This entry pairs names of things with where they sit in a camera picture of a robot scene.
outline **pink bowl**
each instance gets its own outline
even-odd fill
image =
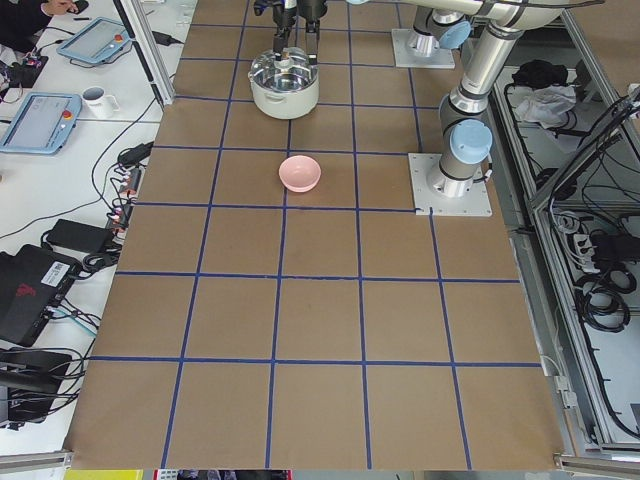
[[[313,158],[294,155],[280,164],[278,174],[285,187],[292,192],[308,192],[320,180],[320,165]]]

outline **touchscreen display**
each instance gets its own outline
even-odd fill
[[[116,35],[122,35],[124,31],[122,25],[104,21],[96,22],[92,28],[65,45],[64,50],[67,54],[77,57],[94,58],[113,42]]]
[[[67,109],[65,97],[34,96],[25,107],[6,145],[11,147],[43,148],[49,145],[62,112]]]

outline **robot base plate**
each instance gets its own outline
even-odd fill
[[[471,190],[461,198],[447,198],[427,185],[427,173],[440,161],[440,154],[410,153],[411,186],[416,215],[445,217],[490,217],[492,214],[489,195],[484,182],[474,183]],[[478,168],[477,177],[482,175]]]
[[[396,67],[414,67],[414,68],[439,68],[453,69],[456,68],[456,62],[453,59],[451,50],[439,49],[430,57],[419,57],[414,55],[407,42],[413,30],[405,30],[394,28],[391,30],[391,38],[393,39],[393,53],[396,57]]]

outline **stainless steel pot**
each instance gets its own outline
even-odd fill
[[[257,107],[271,117],[298,118],[318,103],[318,67],[298,47],[286,48],[281,61],[269,50],[260,54],[249,72]]]

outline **white mug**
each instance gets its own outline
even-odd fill
[[[82,92],[82,100],[89,110],[100,119],[107,119],[120,111],[120,105],[113,95],[107,95],[102,87],[89,87]]]

